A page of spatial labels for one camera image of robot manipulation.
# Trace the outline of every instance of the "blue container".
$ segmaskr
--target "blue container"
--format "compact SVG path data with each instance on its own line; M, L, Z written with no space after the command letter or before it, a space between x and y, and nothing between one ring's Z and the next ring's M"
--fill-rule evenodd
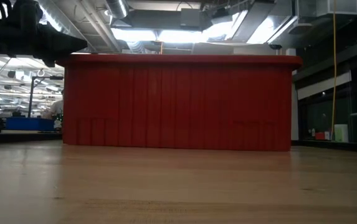
M53 131L54 120L42 118L7 118L6 129L24 131Z

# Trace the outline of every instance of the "wooden floor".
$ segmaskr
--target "wooden floor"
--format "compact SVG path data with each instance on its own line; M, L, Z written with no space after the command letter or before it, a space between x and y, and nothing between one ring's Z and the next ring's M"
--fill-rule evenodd
M0 223L357 223L357 152L4 144Z

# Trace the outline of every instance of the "yellow cable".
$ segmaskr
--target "yellow cable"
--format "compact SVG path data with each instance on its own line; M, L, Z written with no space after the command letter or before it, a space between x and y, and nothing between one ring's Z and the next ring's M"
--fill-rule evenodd
M333 81L333 105L332 105L332 125L331 125L331 141L335 132L335 109L336 109L336 77L338 75L338 65L336 58L336 0L333 0L333 67L335 69L335 78Z

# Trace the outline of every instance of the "red counter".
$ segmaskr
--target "red counter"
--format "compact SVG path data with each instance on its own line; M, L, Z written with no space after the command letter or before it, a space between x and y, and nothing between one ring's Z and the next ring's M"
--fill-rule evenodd
M71 55L64 143L288 151L289 56Z

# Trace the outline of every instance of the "person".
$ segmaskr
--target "person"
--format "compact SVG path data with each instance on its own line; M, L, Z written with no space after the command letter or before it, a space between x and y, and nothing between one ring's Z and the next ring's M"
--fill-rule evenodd
M64 113L64 90L61 91L62 100L56 101L52 104L50 110L43 116L45 119L52 119L52 116Z

